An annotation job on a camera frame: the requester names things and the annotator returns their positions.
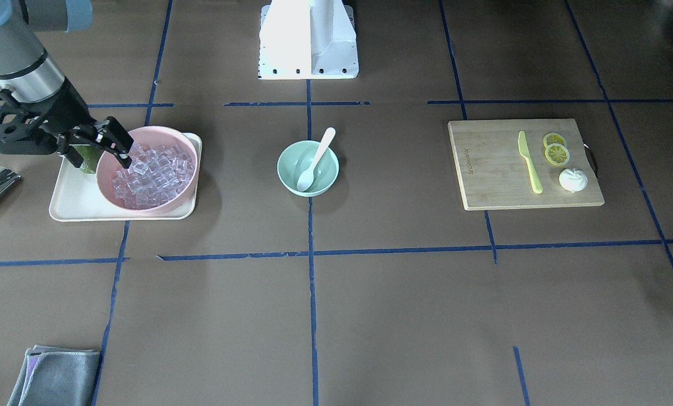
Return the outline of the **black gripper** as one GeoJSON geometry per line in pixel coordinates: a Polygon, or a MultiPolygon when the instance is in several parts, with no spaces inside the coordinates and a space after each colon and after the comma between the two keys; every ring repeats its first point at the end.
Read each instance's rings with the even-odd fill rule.
{"type": "Polygon", "coordinates": [[[115,117],[95,121],[68,79],[52,95],[38,101],[38,149],[56,150],[76,169],[95,169],[105,153],[128,169],[133,143],[115,117]]]}

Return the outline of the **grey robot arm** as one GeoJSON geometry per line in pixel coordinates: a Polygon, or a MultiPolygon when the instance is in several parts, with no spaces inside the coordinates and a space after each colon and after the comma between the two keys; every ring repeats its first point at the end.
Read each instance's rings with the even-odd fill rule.
{"type": "Polygon", "coordinates": [[[90,1],[0,1],[0,153],[58,154],[81,167],[77,146],[107,152],[128,169],[133,138],[114,118],[92,118],[87,103],[37,37],[86,30],[90,1]]]}

